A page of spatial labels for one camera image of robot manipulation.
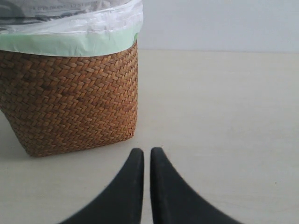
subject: wicker basket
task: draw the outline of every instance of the wicker basket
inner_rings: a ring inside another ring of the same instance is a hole
[[[97,57],[0,51],[0,109],[34,157],[124,141],[137,120],[137,44]]]

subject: black object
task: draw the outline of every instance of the black object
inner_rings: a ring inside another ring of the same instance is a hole
[[[133,149],[110,185],[88,206],[61,224],[139,224],[144,155]],[[162,148],[150,157],[154,224],[241,224],[199,196],[179,175]]]
[[[150,194],[155,224],[240,224],[200,197],[162,148],[151,151]]]
[[[61,224],[139,224],[144,155],[133,149],[114,180],[88,206]]]

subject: light green plastic edge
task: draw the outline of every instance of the light green plastic edge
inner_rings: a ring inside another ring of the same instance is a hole
[[[129,49],[142,24],[102,34],[0,35],[0,50],[45,56],[92,57]]]

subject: woven texture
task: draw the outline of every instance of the woven texture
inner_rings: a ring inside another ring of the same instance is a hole
[[[35,157],[100,147],[134,135],[137,44],[98,57],[0,51],[0,109]]]

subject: woven trash bin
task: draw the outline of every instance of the woven trash bin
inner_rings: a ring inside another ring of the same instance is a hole
[[[0,41],[9,42],[5,36],[0,33]],[[19,51],[0,44],[0,109],[29,155],[86,150],[133,137],[136,36],[131,41],[120,52],[104,54],[111,49],[106,48],[92,56],[86,55],[91,51],[42,55],[21,44]]]

